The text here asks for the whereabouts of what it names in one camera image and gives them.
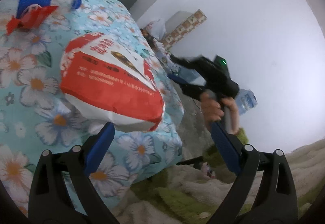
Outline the person's right hand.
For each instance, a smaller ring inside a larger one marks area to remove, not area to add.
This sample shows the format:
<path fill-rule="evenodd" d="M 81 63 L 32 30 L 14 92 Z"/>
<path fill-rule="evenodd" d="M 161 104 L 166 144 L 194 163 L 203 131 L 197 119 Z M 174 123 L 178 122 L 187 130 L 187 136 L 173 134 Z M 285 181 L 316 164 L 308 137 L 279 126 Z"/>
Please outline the person's right hand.
<path fill-rule="evenodd" d="M 240 130 L 240 115 L 237 104 L 232 97 L 222 98 L 221 103 L 230 112 L 231 125 L 228 132 L 232 135 L 235 135 Z M 200 108 L 206 128 L 209 132 L 211 132 L 211 124 L 213 122 L 221 121 L 225 113 L 221 109 L 221 105 L 212 99 L 207 92 L 204 92 L 200 95 Z"/>

